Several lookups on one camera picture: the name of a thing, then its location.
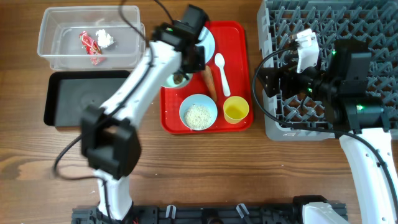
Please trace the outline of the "brown food scrap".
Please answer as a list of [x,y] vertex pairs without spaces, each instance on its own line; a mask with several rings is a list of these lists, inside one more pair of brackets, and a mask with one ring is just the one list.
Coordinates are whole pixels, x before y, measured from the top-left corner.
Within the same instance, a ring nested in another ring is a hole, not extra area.
[[184,75],[182,74],[174,74],[173,75],[173,82],[175,85],[179,85],[181,82],[183,82]]

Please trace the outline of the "mint green bowl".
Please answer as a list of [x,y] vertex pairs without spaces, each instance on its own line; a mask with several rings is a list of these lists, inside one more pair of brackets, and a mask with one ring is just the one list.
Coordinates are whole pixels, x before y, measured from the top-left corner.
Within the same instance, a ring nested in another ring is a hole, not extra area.
[[162,86],[164,88],[183,88],[189,84],[192,78],[192,73],[170,75]]

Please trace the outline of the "light blue bowl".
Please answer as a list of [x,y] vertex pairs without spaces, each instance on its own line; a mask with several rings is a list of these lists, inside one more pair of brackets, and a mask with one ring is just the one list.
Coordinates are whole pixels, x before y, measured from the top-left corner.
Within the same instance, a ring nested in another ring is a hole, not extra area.
[[179,115],[187,128],[193,131],[204,131],[215,123],[218,109],[209,96],[194,94],[182,101]]

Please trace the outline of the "yellow plastic cup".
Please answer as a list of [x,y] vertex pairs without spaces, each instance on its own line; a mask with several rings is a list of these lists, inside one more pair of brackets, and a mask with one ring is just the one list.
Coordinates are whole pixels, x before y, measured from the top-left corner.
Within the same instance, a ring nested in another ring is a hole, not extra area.
[[230,96],[223,104],[223,114],[229,124],[237,124],[249,114],[248,102],[240,96]]

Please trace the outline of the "white rice pile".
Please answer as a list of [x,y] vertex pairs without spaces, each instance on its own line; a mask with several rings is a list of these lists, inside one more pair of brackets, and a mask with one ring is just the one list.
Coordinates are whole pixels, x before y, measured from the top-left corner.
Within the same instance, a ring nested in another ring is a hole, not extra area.
[[185,112],[187,126],[193,130],[203,130],[212,124],[210,110],[203,105],[192,104]]

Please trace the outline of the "red snack wrapper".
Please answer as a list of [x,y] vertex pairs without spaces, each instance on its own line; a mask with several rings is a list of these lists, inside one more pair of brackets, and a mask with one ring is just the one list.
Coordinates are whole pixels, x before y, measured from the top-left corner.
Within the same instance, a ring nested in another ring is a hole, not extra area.
[[87,31],[80,33],[79,38],[86,53],[90,56],[90,61],[93,65],[97,65],[105,60],[105,58],[101,56],[102,51],[99,45],[88,35]]

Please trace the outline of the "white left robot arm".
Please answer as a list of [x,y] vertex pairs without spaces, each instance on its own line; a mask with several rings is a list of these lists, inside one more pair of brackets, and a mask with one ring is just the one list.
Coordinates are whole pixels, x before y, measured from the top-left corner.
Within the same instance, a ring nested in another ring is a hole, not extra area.
[[204,10],[190,4],[179,21],[157,26],[145,55],[121,87],[100,107],[84,110],[81,153],[98,179],[97,214],[102,222],[131,219],[127,178],[141,155],[137,130],[169,76],[204,70],[205,51],[197,43],[208,20]]

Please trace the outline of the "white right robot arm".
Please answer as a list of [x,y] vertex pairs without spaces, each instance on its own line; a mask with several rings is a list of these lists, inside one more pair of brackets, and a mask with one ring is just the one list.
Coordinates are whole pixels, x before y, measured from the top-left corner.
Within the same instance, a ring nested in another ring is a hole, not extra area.
[[254,72],[267,96],[305,93],[324,105],[329,133],[339,139],[356,187],[362,221],[397,223],[397,172],[392,158],[387,111],[378,97],[367,94],[371,52],[355,39],[334,43],[327,70],[317,66],[294,71],[297,62]]

